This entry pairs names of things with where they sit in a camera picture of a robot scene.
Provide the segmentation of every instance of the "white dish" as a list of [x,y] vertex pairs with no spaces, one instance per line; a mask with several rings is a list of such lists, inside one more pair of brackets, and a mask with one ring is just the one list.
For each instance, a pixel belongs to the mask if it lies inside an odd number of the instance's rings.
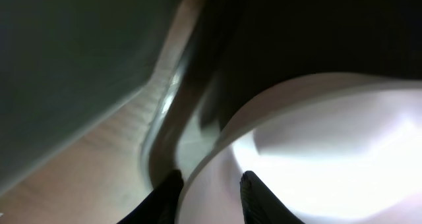
[[179,199],[178,224],[240,224],[254,171],[306,224],[422,223],[422,83],[330,73],[244,105]]

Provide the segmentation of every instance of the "wooden surface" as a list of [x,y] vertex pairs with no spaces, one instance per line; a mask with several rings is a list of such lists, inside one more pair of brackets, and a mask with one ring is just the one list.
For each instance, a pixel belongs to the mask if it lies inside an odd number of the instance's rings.
[[1,224],[116,223],[149,190],[140,145],[204,0],[183,0],[156,71],[128,104],[0,197]]

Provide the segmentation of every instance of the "white bowl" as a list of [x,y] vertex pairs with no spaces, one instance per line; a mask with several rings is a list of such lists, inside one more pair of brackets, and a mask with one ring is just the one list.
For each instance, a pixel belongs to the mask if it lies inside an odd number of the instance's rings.
[[247,170],[306,224],[422,223],[422,83],[328,73],[257,95],[189,178],[176,222],[243,224]]

